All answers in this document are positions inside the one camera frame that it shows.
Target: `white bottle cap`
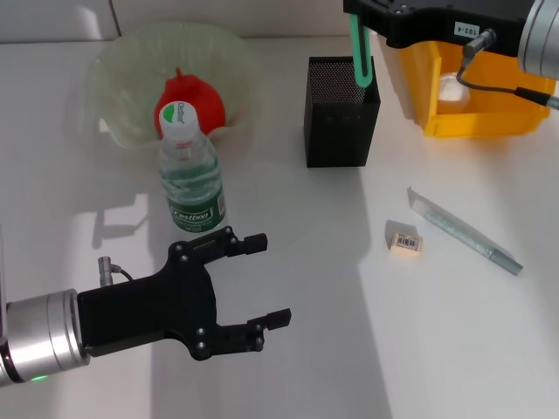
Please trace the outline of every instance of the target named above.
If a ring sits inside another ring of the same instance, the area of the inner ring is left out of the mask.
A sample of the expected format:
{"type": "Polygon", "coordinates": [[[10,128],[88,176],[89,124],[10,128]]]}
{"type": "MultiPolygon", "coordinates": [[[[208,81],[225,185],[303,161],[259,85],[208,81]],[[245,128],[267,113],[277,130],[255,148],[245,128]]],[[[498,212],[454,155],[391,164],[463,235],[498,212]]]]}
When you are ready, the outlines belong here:
{"type": "Polygon", "coordinates": [[[188,102],[170,102],[159,113],[163,138],[189,142],[200,131],[196,109],[188,102]]]}

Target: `black mesh pencil holder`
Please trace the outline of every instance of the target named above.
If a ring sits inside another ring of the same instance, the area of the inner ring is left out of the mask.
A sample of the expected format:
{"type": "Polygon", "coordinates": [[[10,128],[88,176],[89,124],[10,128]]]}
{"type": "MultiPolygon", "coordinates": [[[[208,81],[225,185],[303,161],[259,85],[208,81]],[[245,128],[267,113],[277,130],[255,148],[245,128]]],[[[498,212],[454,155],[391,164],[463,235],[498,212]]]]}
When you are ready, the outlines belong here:
{"type": "Polygon", "coordinates": [[[380,106],[376,77],[367,88],[359,87],[351,57],[311,57],[305,105],[307,167],[364,166],[380,106]]]}

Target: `bottle label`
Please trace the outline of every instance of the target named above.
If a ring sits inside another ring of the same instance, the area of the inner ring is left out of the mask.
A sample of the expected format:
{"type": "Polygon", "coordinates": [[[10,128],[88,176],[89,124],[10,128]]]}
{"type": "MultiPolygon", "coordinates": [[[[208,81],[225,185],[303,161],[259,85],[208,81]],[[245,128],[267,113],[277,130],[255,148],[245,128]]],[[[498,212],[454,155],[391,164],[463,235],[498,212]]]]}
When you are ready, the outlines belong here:
{"type": "Polygon", "coordinates": [[[175,224],[189,233],[204,233],[211,230],[225,217],[223,188],[211,199],[198,205],[183,205],[168,199],[169,209],[175,224]]]}

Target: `yellow plastic box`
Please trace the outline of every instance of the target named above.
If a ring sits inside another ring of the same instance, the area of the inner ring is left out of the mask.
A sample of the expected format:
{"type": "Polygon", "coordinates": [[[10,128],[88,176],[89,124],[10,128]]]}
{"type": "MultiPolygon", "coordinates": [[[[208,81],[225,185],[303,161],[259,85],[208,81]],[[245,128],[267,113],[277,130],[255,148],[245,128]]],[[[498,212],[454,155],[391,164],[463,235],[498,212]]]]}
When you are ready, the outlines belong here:
{"type": "MultiPolygon", "coordinates": [[[[404,74],[418,124],[425,135],[438,138],[494,137],[535,131],[549,116],[549,109],[511,94],[470,90],[471,99],[460,113],[438,108],[441,74],[457,72],[462,47],[423,42],[400,51],[404,74]]],[[[526,87],[553,93],[554,80],[521,72],[517,58],[482,52],[466,72],[475,84],[515,89],[526,87]]]]}

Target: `white table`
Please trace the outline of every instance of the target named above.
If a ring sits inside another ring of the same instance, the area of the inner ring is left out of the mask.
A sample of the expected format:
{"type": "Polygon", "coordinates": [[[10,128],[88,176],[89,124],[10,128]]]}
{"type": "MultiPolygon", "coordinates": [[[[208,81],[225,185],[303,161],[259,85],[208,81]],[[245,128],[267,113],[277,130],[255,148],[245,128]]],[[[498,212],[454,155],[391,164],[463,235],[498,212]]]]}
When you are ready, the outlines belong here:
{"type": "MultiPolygon", "coordinates": [[[[92,359],[3,389],[0,416],[556,418],[559,116],[524,138],[425,139],[397,53],[381,43],[371,46],[383,104],[367,167],[309,170],[307,58],[349,55],[349,40],[250,41],[266,71],[262,114],[252,142],[218,149],[229,221],[240,236],[265,232],[269,251],[209,270],[218,320],[291,307],[290,327],[267,333],[260,354],[195,362],[162,341],[92,359]],[[418,217],[408,186],[510,250],[523,273],[510,275],[418,217]],[[421,258],[388,252],[387,219],[418,227],[421,258]]],[[[102,47],[0,45],[9,300],[94,288],[101,255],[149,275],[180,238],[155,154],[79,133],[80,86],[102,47]]]]}

